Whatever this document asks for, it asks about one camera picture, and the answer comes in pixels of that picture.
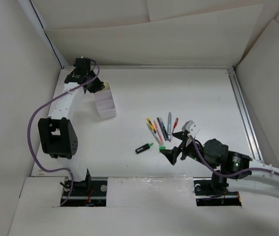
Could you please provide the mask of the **black green highlighter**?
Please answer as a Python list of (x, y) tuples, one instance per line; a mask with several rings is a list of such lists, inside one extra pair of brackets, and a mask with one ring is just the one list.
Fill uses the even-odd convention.
[(143, 146), (137, 148), (137, 149), (135, 150), (135, 153), (136, 153), (136, 154), (140, 154), (140, 153), (142, 153), (142, 152), (144, 152), (144, 151), (149, 150), (152, 146), (153, 146), (153, 143), (147, 143), (147, 144), (145, 144), (145, 145), (143, 145)]

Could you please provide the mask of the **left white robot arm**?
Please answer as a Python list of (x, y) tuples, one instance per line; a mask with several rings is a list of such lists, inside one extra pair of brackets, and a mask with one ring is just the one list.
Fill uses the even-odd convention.
[(63, 96), (57, 100), (48, 117), (38, 122), (43, 152), (70, 170), (72, 176), (69, 178), (81, 195), (91, 191), (92, 183), (88, 169), (76, 155), (79, 141), (71, 119), (86, 92), (96, 93), (105, 87), (98, 73), (92, 70), (92, 63), (98, 65), (92, 59), (75, 59), (74, 70), (66, 76), (63, 84)]

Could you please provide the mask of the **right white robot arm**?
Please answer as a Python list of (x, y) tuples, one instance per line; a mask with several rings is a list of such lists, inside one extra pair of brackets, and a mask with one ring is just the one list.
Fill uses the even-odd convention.
[(204, 165), (212, 173), (209, 187), (214, 196), (227, 192), (255, 192), (279, 199), (279, 168), (258, 162), (248, 155), (230, 151), (217, 139), (201, 144), (188, 131), (174, 133), (181, 144), (173, 149), (161, 149), (167, 160), (175, 165), (187, 157)]

